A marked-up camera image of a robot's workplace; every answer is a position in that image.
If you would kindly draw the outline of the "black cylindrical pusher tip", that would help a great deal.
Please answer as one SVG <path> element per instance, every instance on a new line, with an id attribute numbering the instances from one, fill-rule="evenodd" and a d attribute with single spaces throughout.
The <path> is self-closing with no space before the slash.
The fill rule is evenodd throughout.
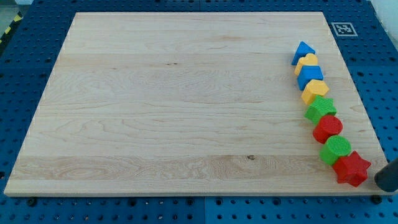
<path id="1" fill-rule="evenodd" d="M 374 176 L 374 181 L 385 192 L 397 191 L 397 158 L 378 171 Z"/>

